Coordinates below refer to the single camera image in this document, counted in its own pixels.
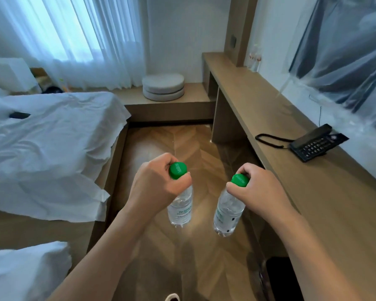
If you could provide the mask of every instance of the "plastic-wrapped television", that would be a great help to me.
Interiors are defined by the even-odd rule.
[[[309,0],[287,68],[346,128],[376,128],[376,0]]]

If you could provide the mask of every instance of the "pouf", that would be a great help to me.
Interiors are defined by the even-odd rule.
[[[142,79],[144,96],[155,101],[170,101],[184,94],[184,76],[177,73],[148,75]]]

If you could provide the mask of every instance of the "wooden floor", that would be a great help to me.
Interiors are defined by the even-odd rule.
[[[173,227],[165,209],[148,226],[120,279],[115,301],[162,301],[178,293],[182,301],[256,301],[248,258],[253,253],[240,220],[228,238],[213,230],[218,197],[244,162],[251,162],[246,146],[236,142],[217,147],[211,128],[165,126],[128,131],[111,211],[128,198],[140,165],[164,153],[174,154],[191,172],[194,189],[192,220]]]

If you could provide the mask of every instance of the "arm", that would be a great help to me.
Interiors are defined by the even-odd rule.
[[[273,227],[290,256],[297,258],[319,300],[360,301],[358,292],[326,253],[306,220],[291,206],[274,174],[248,163],[237,173],[247,174],[251,180],[245,188],[229,182],[227,191]]]
[[[138,170],[125,207],[102,238],[49,297],[49,301],[110,301],[137,240],[153,217],[192,184],[190,173],[174,181],[177,159],[165,153]]]

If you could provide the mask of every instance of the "telephone handset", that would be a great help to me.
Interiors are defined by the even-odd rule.
[[[262,140],[262,136],[286,141],[290,144],[285,148],[284,146],[278,146]],[[328,124],[324,124],[296,140],[276,137],[269,134],[259,134],[255,139],[274,148],[290,149],[301,161],[307,162],[315,157],[326,154],[327,151],[342,144],[349,138],[333,131],[333,128]]]

